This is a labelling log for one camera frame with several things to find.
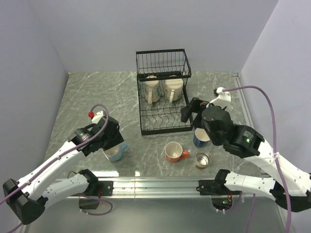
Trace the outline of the dark blue mug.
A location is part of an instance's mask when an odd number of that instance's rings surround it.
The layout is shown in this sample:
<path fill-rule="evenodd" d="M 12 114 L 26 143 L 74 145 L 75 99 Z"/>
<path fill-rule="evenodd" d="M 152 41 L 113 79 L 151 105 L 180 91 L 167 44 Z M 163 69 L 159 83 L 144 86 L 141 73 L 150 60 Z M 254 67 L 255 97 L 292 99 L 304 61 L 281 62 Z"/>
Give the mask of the dark blue mug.
<path fill-rule="evenodd" d="M 197 148 L 204 148 L 210 142 L 210 138 L 204 129 L 196 128 L 193 143 Z"/>

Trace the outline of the cream mug green interior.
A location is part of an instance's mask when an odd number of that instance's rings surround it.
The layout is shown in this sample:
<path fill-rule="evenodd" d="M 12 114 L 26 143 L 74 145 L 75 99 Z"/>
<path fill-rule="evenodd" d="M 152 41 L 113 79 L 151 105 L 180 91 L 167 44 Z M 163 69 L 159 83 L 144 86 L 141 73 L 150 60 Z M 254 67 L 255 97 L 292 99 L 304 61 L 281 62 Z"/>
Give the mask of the cream mug green interior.
<path fill-rule="evenodd" d="M 165 97 L 169 101 L 169 104 L 180 99 L 183 85 L 184 82 L 181 78 L 165 80 Z"/>

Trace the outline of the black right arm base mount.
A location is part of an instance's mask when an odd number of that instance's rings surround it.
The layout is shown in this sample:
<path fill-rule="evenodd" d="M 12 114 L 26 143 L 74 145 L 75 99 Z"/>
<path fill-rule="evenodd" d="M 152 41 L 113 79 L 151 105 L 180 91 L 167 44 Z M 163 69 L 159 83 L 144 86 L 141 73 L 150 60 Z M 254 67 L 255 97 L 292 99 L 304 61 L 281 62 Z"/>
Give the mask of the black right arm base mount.
<path fill-rule="evenodd" d="M 215 184 L 214 180 L 199 180 L 196 191 L 200 196 L 225 196 L 225 195 L 239 195 L 240 191 L 231 191 L 221 184 Z"/>

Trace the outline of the tall cream coral-pattern mug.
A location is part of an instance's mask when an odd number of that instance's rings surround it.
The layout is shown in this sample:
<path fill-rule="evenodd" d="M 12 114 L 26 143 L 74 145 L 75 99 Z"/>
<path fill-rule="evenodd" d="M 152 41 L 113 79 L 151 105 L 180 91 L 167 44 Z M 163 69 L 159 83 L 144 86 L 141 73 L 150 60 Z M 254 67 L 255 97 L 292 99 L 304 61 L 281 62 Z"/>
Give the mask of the tall cream coral-pattern mug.
<path fill-rule="evenodd" d="M 157 102 L 160 99 L 159 80 L 145 82 L 145 99 L 148 105 Z"/>

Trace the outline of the orange mug white interior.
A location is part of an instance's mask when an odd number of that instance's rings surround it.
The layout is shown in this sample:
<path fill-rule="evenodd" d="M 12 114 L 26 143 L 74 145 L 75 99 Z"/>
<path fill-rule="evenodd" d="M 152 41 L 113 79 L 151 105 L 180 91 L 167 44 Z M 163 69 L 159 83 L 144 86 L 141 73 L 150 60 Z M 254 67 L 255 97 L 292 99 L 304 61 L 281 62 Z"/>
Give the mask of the orange mug white interior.
<path fill-rule="evenodd" d="M 166 159 L 175 163 L 180 159 L 188 158 L 190 156 L 188 151 L 184 151 L 182 146 L 177 142 L 169 142 L 164 148 Z"/>

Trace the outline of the light blue mug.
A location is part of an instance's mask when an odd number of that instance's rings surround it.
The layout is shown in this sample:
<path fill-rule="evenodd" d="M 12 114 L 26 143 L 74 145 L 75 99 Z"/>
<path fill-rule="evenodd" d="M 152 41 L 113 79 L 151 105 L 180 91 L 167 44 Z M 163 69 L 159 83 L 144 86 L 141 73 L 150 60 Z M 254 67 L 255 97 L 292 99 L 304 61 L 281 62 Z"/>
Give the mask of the light blue mug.
<path fill-rule="evenodd" d="M 127 149 L 128 144 L 126 142 L 120 143 L 108 150 L 104 151 L 105 157 L 111 161 L 116 162 L 121 159 L 123 152 Z"/>

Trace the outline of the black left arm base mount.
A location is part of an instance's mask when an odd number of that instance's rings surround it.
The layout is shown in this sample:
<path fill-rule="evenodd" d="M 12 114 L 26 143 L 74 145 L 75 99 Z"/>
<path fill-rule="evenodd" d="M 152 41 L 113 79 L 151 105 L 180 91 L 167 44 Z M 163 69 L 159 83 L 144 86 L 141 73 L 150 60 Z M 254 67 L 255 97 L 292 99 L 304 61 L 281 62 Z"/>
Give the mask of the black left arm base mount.
<path fill-rule="evenodd" d="M 94 197 L 112 196 L 113 184 L 113 181 L 97 181 L 95 183 L 90 183 L 82 194 Z"/>

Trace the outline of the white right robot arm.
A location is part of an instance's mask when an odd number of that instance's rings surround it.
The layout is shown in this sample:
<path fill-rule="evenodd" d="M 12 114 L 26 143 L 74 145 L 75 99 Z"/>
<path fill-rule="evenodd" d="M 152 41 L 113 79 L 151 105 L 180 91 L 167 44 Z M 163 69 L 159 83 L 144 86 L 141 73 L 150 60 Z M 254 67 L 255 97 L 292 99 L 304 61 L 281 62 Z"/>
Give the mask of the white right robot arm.
<path fill-rule="evenodd" d="M 230 191 L 253 193 L 275 201 L 287 209 L 285 193 L 289 193 L 291 211 L 301 212 L 311 207 L 311 175 L 298 169 L 280 155 L 274 155 L 267 140 L 253 128 L 233 123 L 225 108 L 199 98 L 181 109 L 181 121 L 187 122 L 192 113 L 197 116 L 194 126 L 203 129 L 215 146 L 236 155 L 269 175 L 268 178 L 246 176 L 220 169 L 214 180 L 206 185 L 199 181 L 201 195 L 222 195 Z"/>

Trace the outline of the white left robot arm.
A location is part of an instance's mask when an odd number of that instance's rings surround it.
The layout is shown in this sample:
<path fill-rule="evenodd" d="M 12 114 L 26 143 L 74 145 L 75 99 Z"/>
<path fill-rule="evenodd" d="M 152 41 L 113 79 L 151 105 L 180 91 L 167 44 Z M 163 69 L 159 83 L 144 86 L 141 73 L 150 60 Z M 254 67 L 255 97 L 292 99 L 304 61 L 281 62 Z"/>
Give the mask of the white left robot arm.
<path fill-rule="evenodd" d="M 102 116 L 77 129 L 63 146 L 47 161 L 28 175 L 3 184 L 4 202 L 21 224 L 37 220 L 51 205 L 75 194 L 98 195 L 98 178 L 88 169 L 72 178 L 55 183 L 55 179 L 73 163 L 98 150 L 110 149 L 124 141 L 119 122 Z"/>

